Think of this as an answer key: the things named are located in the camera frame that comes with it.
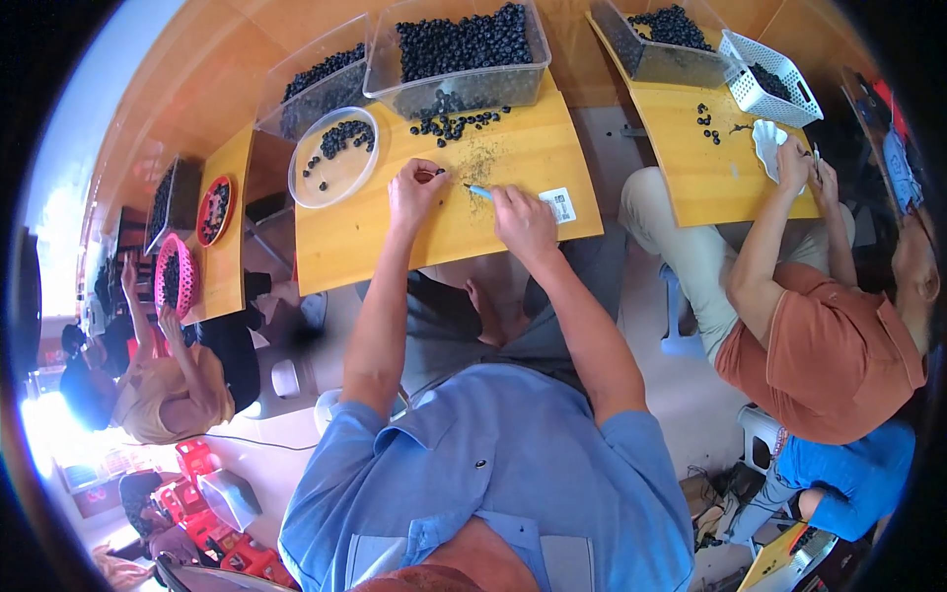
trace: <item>pink plastic basket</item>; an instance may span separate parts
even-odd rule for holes
[[[168,264],[168,257],[177,249],[178,260],[181,270],[178,274],[178,305],[175,309],[178,316],[184,318],[191,307],[197,304],[199,297],[197,282],[197,263],[190,254],[190,249],[184,244],[184,241],[178,238],[174,233],[168,235],[161,243],[161,251],[158,253],[158,263],[154,266],[154,302],[158,306],[163,306],[165,302],[165,265]]]

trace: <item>white label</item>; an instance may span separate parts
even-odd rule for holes
[[[552,213],[556,216],[556,224],[572,222],[576,219],[576,210],[572,207],[572,200],[569,199],[569,192],[565,190],[565,187],[543,191],[538,197],[552,208]]]

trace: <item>blue handle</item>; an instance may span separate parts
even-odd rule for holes
[[[490,192],[487,191],[486,189],[480,187],[479,185],[471,185],[471,186],[468,187],[468,189],[469,189],[471,192],[476,193],[477,195],[479,195],[479,196],[482,197],[482,198],[485,198],[485,199],[487,199],[487,200],[489,200],[489,201],[491,201],[491,202],[493,201],[493,196],[490,195]]]

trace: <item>blue shirt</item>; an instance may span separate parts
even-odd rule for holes
[[[844,446],[790,436],[778,469],[790,487],[826,490],[809,524],[857,541],[898,505],[913,456],[914,432],[889,421]]]
[[[687,589],[688,507],[650,413],[619,413],[599,431],[574,388],[489,364],[391,425],[358,403],[332,417],[279,535],[304,590],[417,565],[473,515],[545,592]]]

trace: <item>white plastic basket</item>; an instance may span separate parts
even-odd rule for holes
[[[822,109],[815,101],[815,95],[810,90],[809,84],[802,78],[793,61],[786,56],[731,30],[724,31],[719,52],[747,63],[759,63],[779,76],[779,79],[789,88],[790,97],[793,99],[793,102],[787,102],[770,95],[759,86],[757,77],[747,69],[727,83],[730,93],[741,110],[795,128],[801,128],[823,118]]]

